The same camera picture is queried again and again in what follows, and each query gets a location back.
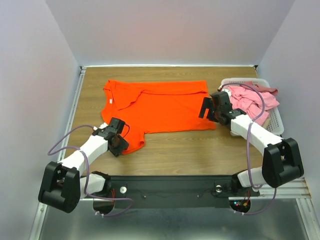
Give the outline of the orange t shirt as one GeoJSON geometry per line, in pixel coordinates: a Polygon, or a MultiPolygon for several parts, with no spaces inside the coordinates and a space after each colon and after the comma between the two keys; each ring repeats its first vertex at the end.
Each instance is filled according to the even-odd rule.
{"type": "Polygon", "coordinates": [[[108,80],[103,87],[106,102],[101,111],[108,123],[126,123],[121,136],[128,142],[128,155],[145,145],[145,134],[215,130],[213,121],[200,118],[206,81],[121,82],[108,80]]]}

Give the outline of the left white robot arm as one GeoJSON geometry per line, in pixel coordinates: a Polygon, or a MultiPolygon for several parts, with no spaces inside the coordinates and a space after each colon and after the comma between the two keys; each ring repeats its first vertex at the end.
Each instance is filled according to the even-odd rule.
{"type": "Polygon", "coordinates": [[[90,172],[90,165],[101,155],[110,152],[119,157],[129,146],[121,135],[127,124],[119,118],[92,126],[92,134],[80,147],[59,162],[49,162],[43,173],[38,201],[47,206],[71,213],[85,197],[110,201],[127,201],[116,197],[111,177],[102,172],[90,172]]]}

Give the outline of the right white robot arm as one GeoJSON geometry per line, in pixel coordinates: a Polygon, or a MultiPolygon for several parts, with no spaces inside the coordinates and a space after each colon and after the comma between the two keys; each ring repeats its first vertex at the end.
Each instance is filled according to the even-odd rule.
{"type": "Polygon", "coordinates": [[[202,101],[200,118],[219,123],[231,133],[243,137],[246,146],[255,147],[262,155],[261,167],[247,169],[233,175],[231,192],[242,195],[248,187],[268,185],[277,188],[304,175],[304,167],[298,143],[293,138],[275,135],[251,118],[241,109],[234,109],[229,95],[218,91],[202,101]]]}

